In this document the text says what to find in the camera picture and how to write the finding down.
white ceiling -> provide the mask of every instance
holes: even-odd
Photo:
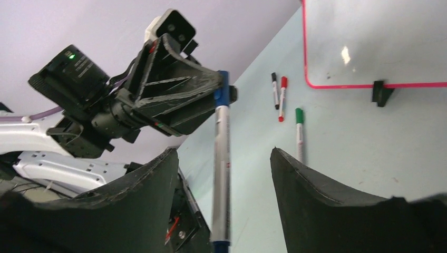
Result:
[[[24,114],[54,107],[27,80],[69,44],[108,75],[123,72],[141,49],[146,27],[168,8],[195,27],[193,55],[205,67],[228,70],[234,82],[299,6],[298,0],[2,0],[0,101]],[[116,150],[103,158],[147,162],[182,140],[144,128],[135,144],[116,140]]]

black cable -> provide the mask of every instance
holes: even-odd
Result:
[[[29,187],[28,189],[23,189],[23,190],[20,190],[20,191],[16,191],[16,192],[23,192],[23,191],[27,191],[27,190],[32,190],[32,189],[37,189],[37,188],[44,188],[43,186],[35,186],[35,187]]]
[[[27,178],[26,180],[31,181],[32,183],[34,183],[34,184],[36,184],[36,185],[38,185],[38,186],[41,186],[41,187],[43,187],[43,188],[47,188],[47,186],[45,186],[45,185],[43,185],[43,184],[41,184],[41,183],[39,183],[39,182],[36,182],[36,181],[34,181],[34,180],[32,180],[32,179]],[[51,187],[50,187],[48,190],[51,191],[51,192],[53,192],[53,193],[55,193],[55,194],[57,194],[60,198],[61,198],[61,196],[63,196],[63,198],[65,198],[65,199],[71,199],[70,196],[65,195],[65,194],[63,194],[63,193],[61,193],[61,192],[55,191],[55,190],[53,190],[53,188],[51,188]]]
[[[11,191],[14,190],[14,189],[16,189],[16,188],[19,188],[19,187],[21,187],[21,186],[27,186],[27,185],[29,185],[29,184],[35,184],[35,183],[33,183],[33,182],[31,182],[31,183],[21,183],[21,184],[18,184],[18,185],[16,185],[16,186],[14,186],[13,188],[11,188]]]

black wall bracket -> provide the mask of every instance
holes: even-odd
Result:
[[[378,107],[385,107],[394,89],[386,88],[384,80],[374,81],[372,102]]]
[[[179,169],[164,253],[213,253],[210,235],[205,219]]]

marker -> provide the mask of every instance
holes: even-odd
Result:
[[[278,84],[276,83],[276,73],[273,72],[271,74],[271,82],[273,84],[273,99],[275,101],[275,109],[279,109],[279,100],[278,100]]]
[[[161,129],[163,129],[163,130],[166,131],[167,133],[169,133],[169,134],[171,134],[171,135],[174,135],[174,136],[176,136],[176,137],[181,136],[181,134],[180,134],[179,132],[175,131],[174,129],[171,129],[171,128],[166,127],[166,126],[165,126],[164,124],[162,124],[162,123],[155,122],[155,126],[161,128]]]
[[[281,78],[281,96],[279,97],[279,118],[280,122],[284,121],[284,100],[286,99],[287,77]]]
[[[304,144],[304,136],[303,136],[303,123],[304,123],[304,115],[301,108],[295,109],[296,116],[296,159],[303,162],[303,144]]]
[[[230,89],[228,72],[219,71],[223,86],[214,93],[216,100],[216,140],[211,242],[215,253],[228,253],[230,246]]]

green marker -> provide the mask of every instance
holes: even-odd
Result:
[[[165,126],[164,124],[162,124],[162,123],[158,123],[158,122],[156,122],[156,123],[155,123],[155,126],[157,126],[157,127],[161,128],[161,129],[165,130],[166,132],[168,132],[168,133],[174,135],[175,137],[179,137],[179,136],[181,135],[181,134],[178,133],[177,131],[174,131],[174,129],[170,129],[170,128],[168,128],[167,126]]]
[[[304,123],[304,113],[301,108],[295,109],[296,115],[296,159],[303,162],[303,123]]]

